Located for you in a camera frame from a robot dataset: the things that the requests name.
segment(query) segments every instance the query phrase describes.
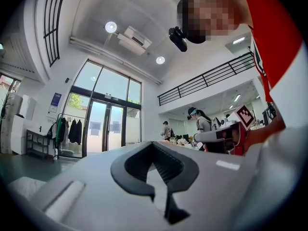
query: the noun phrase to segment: red shirt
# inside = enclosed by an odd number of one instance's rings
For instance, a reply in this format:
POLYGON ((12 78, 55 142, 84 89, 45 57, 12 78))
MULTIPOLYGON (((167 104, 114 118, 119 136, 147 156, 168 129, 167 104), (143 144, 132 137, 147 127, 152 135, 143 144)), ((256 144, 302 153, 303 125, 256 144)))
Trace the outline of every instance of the red shirt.
POLYGON ((270 88, 284 75, 302 44, 302 36, 279 0, 247 0, 253 21, 255 62, 262 76, 267 102, 270 88))

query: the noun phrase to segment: man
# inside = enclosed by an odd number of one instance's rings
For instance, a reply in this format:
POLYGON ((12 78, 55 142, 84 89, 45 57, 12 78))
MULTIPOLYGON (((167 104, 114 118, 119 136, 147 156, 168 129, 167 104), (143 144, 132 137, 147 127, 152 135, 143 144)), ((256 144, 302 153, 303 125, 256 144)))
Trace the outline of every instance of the man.
POLYGON ((164 136, 164 140, 170 141, 170 137, 168 135, 170 127, 168 125, 168 122, 164 121, 163 125, 164 125, 164 127, 163 127, 163 132, 161 133, 161 135, 164 136))
MULTIPOLYGON (((308 124, 308 56, 306 45, 287 10, 278 0, 181 0, 178 17, 192 43, 223 36, 239 24, 250 27, 252 51, 262 76, 267 102, 279 108, 265 128, 249 131, 245 151, 287 127, 308 124)), ((233 140, 238 141, 238 134, 233 140)))

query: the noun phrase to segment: black metal railing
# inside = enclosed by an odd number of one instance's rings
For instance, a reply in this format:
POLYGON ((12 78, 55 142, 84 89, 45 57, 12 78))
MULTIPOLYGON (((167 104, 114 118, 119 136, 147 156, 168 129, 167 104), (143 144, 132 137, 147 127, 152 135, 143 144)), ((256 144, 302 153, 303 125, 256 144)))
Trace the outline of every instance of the black metal railing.
POLYGON ((44 39, 50 67, 60 59, 58 29, 62 2, 63 0, 46 0, 45 3, 44 39))
POLYGON ((254 57, 251 52, 248 52, 159 95, 159 106, 214 85, 252 67, 255 67, 254 57))

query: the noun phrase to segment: ceiling light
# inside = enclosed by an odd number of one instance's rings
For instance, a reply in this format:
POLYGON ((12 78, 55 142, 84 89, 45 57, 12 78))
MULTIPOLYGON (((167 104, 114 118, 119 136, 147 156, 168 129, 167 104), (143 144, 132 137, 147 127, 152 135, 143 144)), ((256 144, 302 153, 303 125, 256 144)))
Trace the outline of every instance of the ceiling light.
POLYGON ((116 23, 110 21, 105 25, 105 29, 108 33, 114 33, 116 31, 116 23))
POLYGON ((165 62, 165 58, 163 56, 159 56, 156 58, 157 64, 163 64, 165 62))
POLYGON ((238 39, 236 41, 233 41, 233 44, 237 44, 237 43, 243 41, 244 39, 245 39, 245 37, 242 37, 242 38, 240 38, 240 39, 238 39))
POLYGON ((240 98, 240 96, 241 96, 240 94, 237 95, 234 101, 236 102, 240 98))

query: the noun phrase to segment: door frame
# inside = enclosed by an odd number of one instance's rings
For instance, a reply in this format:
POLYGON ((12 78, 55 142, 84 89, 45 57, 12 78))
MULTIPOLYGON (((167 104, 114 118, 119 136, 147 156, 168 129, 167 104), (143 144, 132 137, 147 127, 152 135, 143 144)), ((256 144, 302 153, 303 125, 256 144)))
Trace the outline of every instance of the door frame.
POLYGON ((84 124, 83 134, 82 134, 82 157, 87 156, 88 130, 89 130, 89 125, 90 125, 90 116, 92 112, 92 106, 94 102, 106 105, 106 111, 105 111, 104 122, 103 122, 103 131, 102 131, 103 133, 102 152, 108 151, 108 139, 109 139, 108 134, 109 134, 109 125, 110 125, 110 116, 111 116, 112 106, 123 109, 122 125, 121 125, 121 146, 125 146, 127 107, 114 104, 114 103, 109 103, 109 102, 102 101, 102 100, 90 99, 89 108, 88 108, 87 116, 85 119, 85 124, 84 124))

